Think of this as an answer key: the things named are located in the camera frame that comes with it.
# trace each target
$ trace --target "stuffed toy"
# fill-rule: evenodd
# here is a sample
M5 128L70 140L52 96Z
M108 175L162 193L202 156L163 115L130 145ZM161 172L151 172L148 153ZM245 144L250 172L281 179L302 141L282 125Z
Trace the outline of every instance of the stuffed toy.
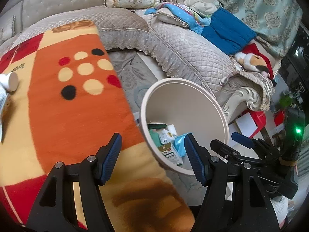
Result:
M261 73L265 78L269 78L276 86L273 71L269 59L259 52L255 43L245 46L241 52L235 54L236 61L239 62L247 71L256 71Z

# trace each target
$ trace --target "red hat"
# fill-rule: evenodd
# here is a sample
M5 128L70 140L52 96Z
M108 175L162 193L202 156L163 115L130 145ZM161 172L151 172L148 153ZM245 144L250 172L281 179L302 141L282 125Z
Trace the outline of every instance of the red hat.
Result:
M272 67L271 67L271 64L270 64L270 61L269 59L264 56L261 52L259 52L259 49L257 48L256 44L255 43L252 43L252 44L249 44L247 46L245 46L242 51L243 53L245 54L249 54L249 53L252 53L254 55L258 55L260 56L261 58L264 59L264 61L266 62L267 64L267 68L269 70L269 78L270 80L273 80L273 71L272 71Z

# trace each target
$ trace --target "polka dot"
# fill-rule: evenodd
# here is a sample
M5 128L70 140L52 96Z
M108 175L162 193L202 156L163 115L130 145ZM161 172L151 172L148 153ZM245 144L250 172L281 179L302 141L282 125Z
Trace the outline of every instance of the polka dot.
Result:
M77 67L78 74L83 75L83 76L89 75L93 73L93 71L94 71L93 65L90 63L83 63Z
M58 79L61 82L70 80L73 77L73 71L70 68L64 67L58 73Z
M67 65L68 63L70 63L70 58L67 57L67 56L59 59L59 61L58 61L58 64L60 66Z
M114 69L111 62L106 59L100 59L98 61L98 66L103 70L112 70Z
M91 95L99 95L104 89L104 85L96 79L87 80L82 87Z
M85 57L87 57L88 54L87 52L84 52L84 51L80 51L80 52L77 52L75 55L74 55L74 59L75 60L80 60L80 59L83 59Z
M109 75L107 77L107 82L111 85L118 87L118 88L122 88L119 79L115 75Z
M72 100L75 98L76 88L73 85L67 85L61 90L61 96L66 100Z
M101 49L92 49L91 53L93 55L104 55L104 52Z

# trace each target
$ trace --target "red dot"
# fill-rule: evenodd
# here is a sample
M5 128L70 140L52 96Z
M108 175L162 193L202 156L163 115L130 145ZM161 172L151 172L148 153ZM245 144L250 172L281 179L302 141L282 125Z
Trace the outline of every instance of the red dot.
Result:
M118 88L122 88L119 79L115 75L109 75L107 77L107 82L109 82L109 84L114 85Z
M68 63L70 63L70 58L67 57L67 56L59 59L59 61L58 61L58 64L60 66L67 65Z

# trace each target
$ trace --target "black dot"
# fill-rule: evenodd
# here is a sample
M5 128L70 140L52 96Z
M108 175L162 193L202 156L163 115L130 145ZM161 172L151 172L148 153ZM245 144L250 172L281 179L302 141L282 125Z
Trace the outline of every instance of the black dot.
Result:
M72 100L76 95L76 88L73 85L67 85L61 90L61 95L66 100Z
M92 49L91 53L93 55L104 55L104 52L101 49Z

